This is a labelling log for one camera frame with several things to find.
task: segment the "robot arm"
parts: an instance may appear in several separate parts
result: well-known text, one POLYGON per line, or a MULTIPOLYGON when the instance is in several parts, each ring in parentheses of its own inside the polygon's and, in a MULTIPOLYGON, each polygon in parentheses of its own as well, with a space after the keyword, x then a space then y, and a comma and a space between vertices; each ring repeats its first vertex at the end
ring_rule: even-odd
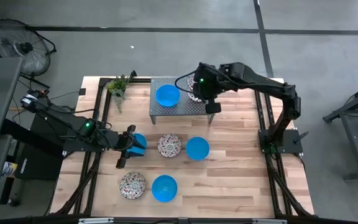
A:
POLYGON ((32 113, 42 112, 50 118, 58 121, 67 128, 66 136, 58 136, 64 140, 67 149, 82 149, 83 151, 99 152, 104 148, 121 152, 117 161, 117 168, 124 168, 126 159, 135 156, 143 156, 142 149, 145 149, 133 135, 135 125, 130 125, 127 131, 118 134, 116 131, 103 129, 102 123, 97 121, 99 111, 96 111, 96 119, 75 116, 74 113, 92 111, 63 111, 54 105, 47 97, 48 90, 29 90, 27 95, 21 99, 22 107, 32 113), (132 147, 141 150, 133 151, 132 147))
POLYGON ((214 99, 224 91, 237 91, 251 88, 283 101, 283 110, 274 125, 268 128, 268 141, 274 146, 282 146, 283 133, 291 120, 301 115, 301 98, 295 91, 295 85, 279 83, 262 75, 256 74, 243 63, 228 63, 216 69, 213 65, 200 63, 194 71, 193 94, 208 103, 206 112, 221 112, 220 103, 214 99))

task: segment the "wood plank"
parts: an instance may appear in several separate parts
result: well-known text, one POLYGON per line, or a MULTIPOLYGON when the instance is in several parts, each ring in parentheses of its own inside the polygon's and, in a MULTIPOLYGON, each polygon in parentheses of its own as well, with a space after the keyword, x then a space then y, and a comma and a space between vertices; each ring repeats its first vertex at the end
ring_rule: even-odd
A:
MULTIPOLYGON (((98 82, 99 77, 84 77, 82 88, 86 88, 86 95, 79 97, 78 110, 93 108, 98 82)), ((115 168, 120 152, 103 153, 92 216, 273 217, 266 162, 264 155, 260 153, 257 138, 259 119, 252 90, 219 95, 217 101, 222 103, 223 110, 216 114, 210 126, 206 116, 161 116, 157 117, 157 124, 152 125, 149 97, 148 83, 131 83, 122 104, 122 113, 118 111, 114 100, 111 101, 108 122, 112 124, 112 129, 122 132, 130 124, 136 125, 137 132, 147 139, 147 150, 144 157, 127 160, 124 169, 115 168), (181 152, 173 158, 163 157, 157 150, 159 138, 167 133, 178 135, 182 142, 181 152), (203 161, 193 161, 185 152, 187 141, 195 136, 206 138, 211 148, 203 161), (127 200, 119 193, 120 179, 131 171, 140 172, 146 178, 145 193, 137 200, 127 200), (168 203, 158 202, 151 192, 153 181, 163 174, 172 176, 178 184, 177 196, 168 203)), ((273 114, 277 118, 282 103, 275 98, 271 101, 273 114)), ((83 115, 91 117, 92 112, 83 115)), ((82 152, 76 152, 63 161, 51 212, 58 210, 76 189, 83 156, 82 152)), ((283 163, 288 187, 305 209, 313 213, 301 162, 293 155, 283 155, 283 163)), ((281 190, 278 190, 278 194, 283 210, 281 190)))

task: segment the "concrete floor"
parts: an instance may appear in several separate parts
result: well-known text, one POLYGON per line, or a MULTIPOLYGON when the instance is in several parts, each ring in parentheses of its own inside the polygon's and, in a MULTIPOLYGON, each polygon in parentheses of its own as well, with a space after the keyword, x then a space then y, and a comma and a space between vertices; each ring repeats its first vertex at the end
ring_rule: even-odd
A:
MULTIPOLYGON (((266 29, 358 30, 358 0, 260 0, 266 29)), ((43 26, 179 27, 257 29, 252 0, 0 0, 0 18, 43 26)), ((265 75, 259 34, 161 32, 42 32, 56 43, 49 71, 39 80, 50 96, 79 89, 86 75, 179 76, 198 62, 215 65, 240 61, 265 75)), ((358 36, 268 35, 275 77, 296 84, 302 97, 298 129, 314 210, 324 218, 358 221, 358 181, 342 176, 357 171, 340 121, 321 119, 358 90, 358 36)), ((15 92, 19 99, 25 87, 15 92)), ((56 99, 74 106, 76 95, 56 99)), ((32 115, 22 116, 29 127, 32 115)), ((34 185, 42 192, 33 209, 6 217, 43 215, 53 184, 34 185)))

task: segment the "desk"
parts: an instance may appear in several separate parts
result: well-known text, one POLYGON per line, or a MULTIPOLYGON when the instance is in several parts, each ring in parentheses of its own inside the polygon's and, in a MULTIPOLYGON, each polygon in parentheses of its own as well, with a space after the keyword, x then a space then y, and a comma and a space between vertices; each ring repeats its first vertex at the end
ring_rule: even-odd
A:
MULTIPOLYGON (((77 110, 93 108, 100 77, 84 77, 77 110)), ((106 96, 104 90, 101 102, 106 96)), ((222 112, 214 117, 211 126, 205 116, 159 117, 153 125, 149 118, 149 83, 133 83, 127 87, 126 99, 120 114, 112 100, 108 122, 115 131, 125 131, 128 125, 147 138, 144 157, 127 160, 124 169, 116 169, 120 153, 102 154, 98 181, 93 200, 94 217, 205 217, 205 218, 270 218, 273 217, 272 199, 264 156, 260 153, 257 131, 259 119, 253 90, 239 90, 220 94, 222 112), (177 134, 183 147, 188 139, 201 136, 209 141, 211 151, 204 161, 192 161, 184 148, 173 158, 161 156, 157 141, 163 134, 177 134), (137 200, 125 199, 119 193, 119 181, 128 172, 142 173, 147 189, 137 200), (178 183, 178 194, 169 203, 153 198, 151 185, 159 175, 167 174, 178 183)), ((280 100, 272 98, 275 118, 282 109, 280 100)), ((92 112, 83 113, 92 116, 92 112)), ((76 189, 84 153, 76 152, 63 161, 51 212, 57 211, 76 189)), ((283 154, 287 185, 298 201, 310 213, 313 207, 303 166, 297 157, 283 154)), ((84 191, 83 206, 87 190, 84 191)), ((281 191, 280 208, 284 211, 281 191)))

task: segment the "small plant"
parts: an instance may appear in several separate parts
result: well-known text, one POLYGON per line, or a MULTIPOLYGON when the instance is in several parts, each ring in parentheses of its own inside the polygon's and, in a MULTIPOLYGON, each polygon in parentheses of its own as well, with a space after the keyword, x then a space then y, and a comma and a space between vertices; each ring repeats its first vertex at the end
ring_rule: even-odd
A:
POLYGON ((117 77, 115 80, 107 84, 107 89, 111 93, 112 98, 117 104, 118 112, 122 113, 121 105, 125 100, 125 89, 129 83, 129 78, 126 78, 125 75, 117 77))

